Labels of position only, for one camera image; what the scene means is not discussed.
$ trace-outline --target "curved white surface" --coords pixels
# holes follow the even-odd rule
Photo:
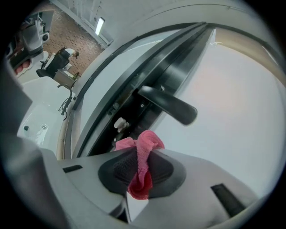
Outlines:
[[[194,123],[162,114],[151,129],[166,149],[207,159],[266,195],[282,159],[284,86],[253,59],[214,44],[192,74],[177,97],[197,108]]]
[[[39,147],[53,151],[55,155],[64,119],[58,109],[70,94],[64,87],[57,88],[58,85],[47,76],[23,84],[23,91],[33,103],[17,133],[34,141]],[[28,126],[29,130],[25,131],[24,126]]]

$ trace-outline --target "black slot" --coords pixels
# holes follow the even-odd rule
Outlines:
[[[79,169],[82,169],[81,165],[73,165],[73,166],[70,166],[70,167],[63,168],[63,171],[65,173],[70,173],[72,171],[76,171],[76,170],[79,170]]]
[[[245,206],[233,195],[231,191],[229,191],[224,184],[214,185],[210,188],[230,217],[237,215],[245,209]]]
[[[117,217],[119,220],[123,221],[123,222],[126,222],[128,223],[128,220],[127,220],[127,214],[126,214],[126,211],[124,210],[120,216]]]

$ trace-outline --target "white wall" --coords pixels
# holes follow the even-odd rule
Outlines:
[[[264,196],[281,165],[284,86],[256,61],[220,45],[208,46],[192,74],[177,97],[197,108],[197,119],[185,127],[163,114],[151,129],[167,149],[207,159]]]
[[[116,8],[118,13],[125,14],[124,4],[121,2],[119,3],[119,1],[115,2],[114,0],[113,3],[112,7],[110,6],[109,8],[102,9],[108,11]],[[139,5],[137,5],[137,7],[136,5],[133,6],[133,12],[136,13]],[[125,22],[114,21],[115,25],[120,28],[118,32],[113,35],[114,42],[86,69],[82,78],[74,87],[75,93],[80,92],[91,74],[120,46],[140,35],[169,25],[201,21],[227,25],[253,34],[268,42],[277,52],[280,51],[276,41],[271,36],[262,20],[243,5],[241,1],[184,0],[153,10],[137,21],[133,21],[133,19],[135,20],[135,18],[126,17],[126,20],[132,22],[132,24],[129,24],[128,26],[126,26]],[[110,30],[109,28],[105,29],[110,34],[113,33],[111,28]]]

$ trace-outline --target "faucet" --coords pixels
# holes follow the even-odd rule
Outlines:
[[[67,84],[60,84],[60,85],[58,86],[58,88],[61,87],[61,86],[63,86],[63,87],[65,87],[65,88],[67,88],[67,89],[70,90],[70,97],[67,99],[66,102],[64,101],[64,102],[62,103],[62,105],[61,105],[61,107],[63,107],[63,104],[64,104],[64,107],[63,107],[62,112],[61,112],[61,115],[64,115],[64,113],[67,112],[67,107],[68,107],[68,105],[69,105],[69,104],[71,103],[71,101],[72,101],[72,89],[71,89]]]

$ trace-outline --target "drain hole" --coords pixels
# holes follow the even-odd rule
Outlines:
[[[46,124],[43,124],[43,125],[41,126],[41,128],[42,128],[43,130],[46,130],[46,129],[48,128],[48,126],[47,126]]]

